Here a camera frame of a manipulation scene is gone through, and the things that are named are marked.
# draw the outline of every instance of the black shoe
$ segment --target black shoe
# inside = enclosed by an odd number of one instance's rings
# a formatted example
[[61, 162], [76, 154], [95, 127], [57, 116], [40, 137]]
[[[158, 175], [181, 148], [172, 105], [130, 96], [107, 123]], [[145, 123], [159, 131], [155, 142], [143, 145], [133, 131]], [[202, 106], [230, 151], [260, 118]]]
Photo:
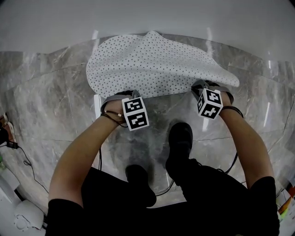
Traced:
[[146, 170], [140, 165], [130, 165], [125, 169], [125, 174], [138, 205], [152, 207], [156, 203], [157, 197], [148, 185], [148, 173]]
[[193, 146], [193, 131], [188, 123], [175, 124], [169, 133], [170, 155], [189, 157]]

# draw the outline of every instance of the black sleeve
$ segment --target black sleeve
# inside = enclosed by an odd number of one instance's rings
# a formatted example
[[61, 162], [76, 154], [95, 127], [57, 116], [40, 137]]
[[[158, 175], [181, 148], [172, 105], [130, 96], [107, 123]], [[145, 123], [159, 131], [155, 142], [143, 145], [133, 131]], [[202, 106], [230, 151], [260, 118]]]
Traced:
[[276, 186], [273, 177], [257, 180], [250, 189], [250, 207], [253, 218], [252, 235], [278, 236]]
[[84, 233], [84, 209], [79, 204], [64, 199], [53, 199], [49, 202], [46, 236]]

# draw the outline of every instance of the forearm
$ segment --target forearm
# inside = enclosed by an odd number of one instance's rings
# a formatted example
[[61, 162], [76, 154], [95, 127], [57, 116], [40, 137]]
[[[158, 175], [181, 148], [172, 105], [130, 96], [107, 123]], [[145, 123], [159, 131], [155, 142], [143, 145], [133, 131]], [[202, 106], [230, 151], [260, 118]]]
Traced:
[[273, 177], [266, 146], [256, 131], [234, 110], [225, 109], [220, 116], [233, 137], [247, 186], [250, 188], [262, 177]]
[[55, 168], [49, 199], [56, 198], [60, 188], [68, 192], [81, 188], [102, 143], [117, 126], [109, 118], [99, 117], [71, 143]]

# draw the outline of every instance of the white wall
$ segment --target white wall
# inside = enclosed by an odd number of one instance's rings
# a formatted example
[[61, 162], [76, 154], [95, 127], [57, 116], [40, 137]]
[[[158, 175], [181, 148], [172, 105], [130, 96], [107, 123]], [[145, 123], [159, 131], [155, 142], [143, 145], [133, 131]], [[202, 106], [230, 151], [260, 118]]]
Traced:
[[212, 39], [265, 59], [295, 61], [288, 0], [6, 0], [0, 51], [50, 53], [99, 37], [156, 30]]
[[45, 230], [30, 228], [27, 231], [19, 231], [13, 226], [14, 206], [6, 199], [0, 199], [0, 235], [1, 236], [44, 236]]

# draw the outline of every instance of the shoe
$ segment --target shoe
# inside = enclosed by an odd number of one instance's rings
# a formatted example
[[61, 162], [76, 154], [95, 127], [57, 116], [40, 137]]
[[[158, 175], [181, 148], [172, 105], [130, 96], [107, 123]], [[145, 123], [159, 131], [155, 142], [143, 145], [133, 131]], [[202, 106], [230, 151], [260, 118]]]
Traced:
[[169, 138], [170, 154], [189, 157], [193, 146], [193, 131], [188, 123], [177, 123], [172, 126]]
[[15, 138], [15, 134], [14, 134], [14, 127], [13, 124], [11, 122], [7, 122], [7, 124], [5, 124], [3, 126], [3, 128], [7, 131], [8, 133], [8, 139], [10, 142], [17, 142], [17, 139]]
[[7, 113], [0, 116], [0, 128], [4, 127], [9, 122]]
[[156, 194], [148, 185], [148, 173], [140, 165], [130, 165], [125, 169], [127, 181], [134, 192], [137, 205], [142, 207], [152, 207], [156, 201]]

